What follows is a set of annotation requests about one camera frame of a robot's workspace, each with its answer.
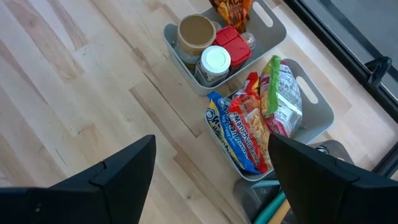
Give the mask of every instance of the red lid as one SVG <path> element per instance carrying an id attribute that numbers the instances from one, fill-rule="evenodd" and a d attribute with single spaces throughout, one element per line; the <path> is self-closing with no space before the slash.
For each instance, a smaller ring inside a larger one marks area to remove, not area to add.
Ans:
<path id="1" fill-rule="evenodd" d="M 228 26 L 217 32 L 215 45 L 224 47 L 231 56 L 231 66 L 237 66 L 251 56 L 250 47 L 234 27 Z"/>

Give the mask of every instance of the maruchan ramen package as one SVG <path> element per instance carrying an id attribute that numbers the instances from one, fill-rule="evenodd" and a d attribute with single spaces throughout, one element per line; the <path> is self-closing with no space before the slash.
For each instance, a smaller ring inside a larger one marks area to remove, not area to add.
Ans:
<path id="1" fill-rule="evenodd" d="M 227 112 L 231 100 L 216 92 L 210 93 L 208 98 L 210 103 L 206 110 L 206 120 L 225 150 L 240 169 L 259 174 L 248 158 L 242 137 L 228 119 Z"/>
<path id="2" fill-rule="evenodd" d="M 228 118 L 243 139 L 244 147 L 254 167 L 261 173 L 272 168 L 268 154 L 269 131 L 261 114 L 259 77 L 249 74 L 244 88 L 234 96 L 228 108 Z"/>
<path id="3" fill-rule="evenodd" d="M 210 3 L 228 25 L 240 34 L 246 31 L 252 0 L 210 0 Z"/>
<path id="4" fill-rule="evenodd" d="M 303 109 L 300 88 L 290 68 L 274 55 L 260 78 L 261 113 L 271 133 L 291 137 Z"/>

